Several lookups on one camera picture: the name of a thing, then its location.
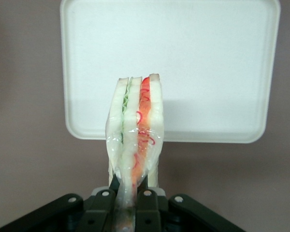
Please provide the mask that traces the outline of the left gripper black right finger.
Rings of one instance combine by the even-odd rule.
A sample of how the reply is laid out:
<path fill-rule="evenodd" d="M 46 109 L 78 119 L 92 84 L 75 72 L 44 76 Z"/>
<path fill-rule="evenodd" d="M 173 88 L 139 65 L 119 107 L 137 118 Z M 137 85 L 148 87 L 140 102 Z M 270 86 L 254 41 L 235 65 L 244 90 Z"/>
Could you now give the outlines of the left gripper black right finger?
<path fill-rule="evenodd" d="M 242 232 L 243 229 L 186 194 L 169 199 L 165 191 L 149 187 L 145 178 L 138 187 L 136 232 Z"/>

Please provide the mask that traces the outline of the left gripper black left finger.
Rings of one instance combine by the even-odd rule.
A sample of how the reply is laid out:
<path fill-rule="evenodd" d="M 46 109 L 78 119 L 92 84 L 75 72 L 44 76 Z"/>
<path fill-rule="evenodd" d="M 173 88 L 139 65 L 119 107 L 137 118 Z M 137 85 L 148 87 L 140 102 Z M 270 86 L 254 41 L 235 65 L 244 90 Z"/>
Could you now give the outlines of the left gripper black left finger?
<path fill-rule="evenodd" d="M 114 175 L 109 186 L 94 189 L 87 200 L 66 194 L 0 227 L 0 232 L 109 232 L 117 191 Z"/>

